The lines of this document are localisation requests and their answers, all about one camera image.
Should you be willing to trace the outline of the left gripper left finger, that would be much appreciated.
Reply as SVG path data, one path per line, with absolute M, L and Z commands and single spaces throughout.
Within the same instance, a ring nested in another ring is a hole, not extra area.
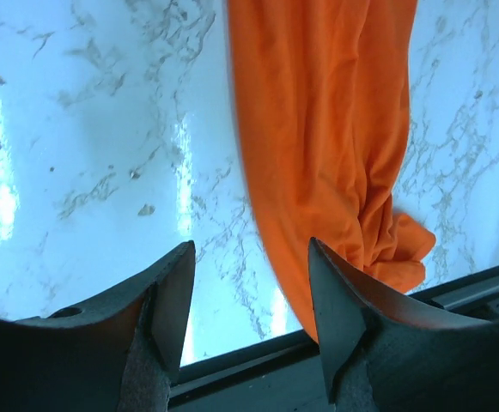
M 0 411 L 164 411 L 180 371 L 195 245 L 47 318 L 0 319 Z

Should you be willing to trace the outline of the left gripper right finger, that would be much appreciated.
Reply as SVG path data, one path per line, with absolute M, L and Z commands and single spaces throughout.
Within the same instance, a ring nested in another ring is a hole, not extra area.
M 406 295 L 311 239 L 313 312 L 337 411 L 499 411 L 499 266 Z

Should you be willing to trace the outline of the orange t shirt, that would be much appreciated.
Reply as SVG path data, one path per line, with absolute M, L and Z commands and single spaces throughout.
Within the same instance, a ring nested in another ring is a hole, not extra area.
M 283 293 L 317 331 L 307 248 L 322 240 L 401 293 L 435 236 L 393 207 L 410 129 L 413 1 L 231 1 L 229 42 L 253 213 Z

